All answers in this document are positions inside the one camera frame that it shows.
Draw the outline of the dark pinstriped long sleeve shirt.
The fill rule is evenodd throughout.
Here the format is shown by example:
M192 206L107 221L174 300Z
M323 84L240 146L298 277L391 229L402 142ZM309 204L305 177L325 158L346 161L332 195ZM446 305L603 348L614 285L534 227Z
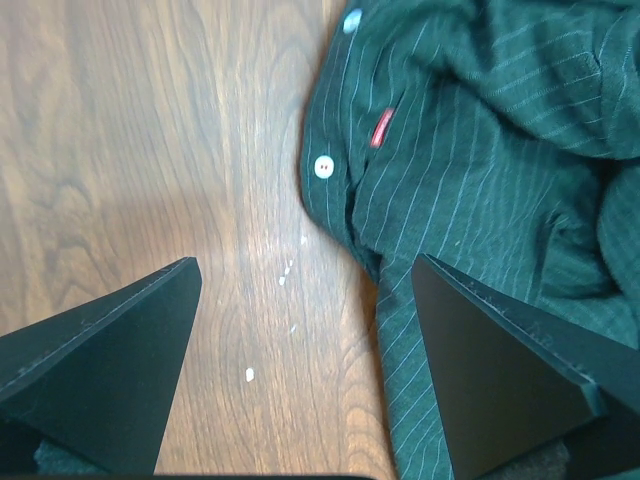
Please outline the dark pinstriped long sleeve shirt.
M377 285L398 476L452 478L417 256L639 345L638 3L349 2L300 184Z

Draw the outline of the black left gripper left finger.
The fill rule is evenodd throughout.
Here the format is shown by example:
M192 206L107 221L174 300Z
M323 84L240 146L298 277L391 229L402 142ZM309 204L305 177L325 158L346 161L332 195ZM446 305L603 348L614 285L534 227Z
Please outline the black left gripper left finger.
M152 473L201 286L186 257L4 335L2 473Z

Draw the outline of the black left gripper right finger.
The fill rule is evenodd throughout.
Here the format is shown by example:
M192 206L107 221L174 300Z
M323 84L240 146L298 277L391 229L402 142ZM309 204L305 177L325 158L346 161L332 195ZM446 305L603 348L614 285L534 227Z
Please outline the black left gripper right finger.
M457 479L635 479L639 353L429 255L411 271Z

